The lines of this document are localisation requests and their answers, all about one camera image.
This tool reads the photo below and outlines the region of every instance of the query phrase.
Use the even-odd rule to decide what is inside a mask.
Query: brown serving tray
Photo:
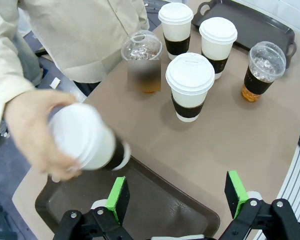
[[[220,219],[214,211],[134,158],[119,171],[84,171],[80,177],[62,183],[48,178],[35,209],[55,232],[66,211],[88,212],[95,201],[109,196],[116,178],[122,176],[126,176],[130,190],[123,226],[133,239],[195,234],[212,237],[218,230]]]
[[[209,6],[203,15],[201,9]],[[286,68],[289,68],[291,59],[297,51],[295,32],[283,23],[250,7],[231,0],[211,0],[203,2],[194,15],[192,24],[200,27],[204,20],[213,17],[223,17],[235,25],[238,37],[235,42],[243,49],[250,50],[262,41],[278,45],[285,54]]]

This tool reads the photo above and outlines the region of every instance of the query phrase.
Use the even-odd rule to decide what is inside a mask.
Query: hand
[[[55,179],[79,176],[77,162],[57,147],[48,128],[48,116],[55,107],[76,103],[72,94],[56,90],[32,90],[12,99],[5,109],[5,120],[15,145],[29,163]]]

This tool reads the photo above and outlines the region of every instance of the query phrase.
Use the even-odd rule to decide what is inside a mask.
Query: green object
[[[121,195],[121,191],[122,191],[125,181],[126,181],[125,176],[116,178],[114,185],[111,189],[110,195],[105,204],[105,207],[113,213],[114,218],[117,222],[119,222],[119,218],[118,218],[116,206],[117,206],[119,197]]]
[[[243,204],[245,204],[246,201],[249,199],[249,196],[246,192],[244,185],[241,182],[237,171],[228,171],[228,178],[230,179],[230,182],[226,183],[226,187],[232,189],[232,192],[234,192],[231,201],[229,201],[228,199],[228,203],[229,205],[230,202],[232,204],[232,209],[234,213],[233,219],[235,219],[240,213]]]

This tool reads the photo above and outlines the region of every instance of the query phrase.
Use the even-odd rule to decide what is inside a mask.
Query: brown tabletop
[[[194,12],[202,1],[190,1]],[[164,44],[162,28],[156,35]],[[226,172],[237,170],[247,191],[258,191],[272,202],[283,184],[300,134],[300,35],[290,68],[254,103],[245,101],[241,87],[248,52],[234,46],[222,77],[209,90],[199,118],[182,122],[175,113],[165,80],[170,60],[164,46],[161,92],[127,90],[127,70],[121,62],[85,101],[131,146],[132,155],[153,171],[211,208],[221,218],[219,237],[231,221],[224,194]],[[193,28],[189,52],[201,53],[201,36]],[[46,178],[32,169],[13,196],[13,202],[39,239],[43,223],[33,199]]]

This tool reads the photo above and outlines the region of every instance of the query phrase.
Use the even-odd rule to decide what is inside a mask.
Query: floor
[[[160,5],[153,5],[154,1],[156,0],[144,1],[145,3],[149,2],[149,7],[153,7],[153,9],[150,9],[148,13],[150,31],[154,30],[160,24],[158,19],[158,6]],[[25,40],[33,51],[39,50],[42,47],[32,32],[25,36]],[[42,80],[42,83],[38,86],[39,89],[50,89],[51,82],[55,79],[55,77],[57,77],[61,81],[56,88],[57,90],[74,94],[79,102],[83,102],[85,100],[86,96],[81,93],[72,81],[70,81],[57,69],[53,62],[43,57],[40,57],[39,61],[42,67],[48,70]],[[18,240],[37,239],[19,215],[12,202],[14,192],[29,169],[30,165],[16,149],[11,137],[0,141],[0,204],[8,213],[7,220],[11,229],[14,232],[17,232]]]

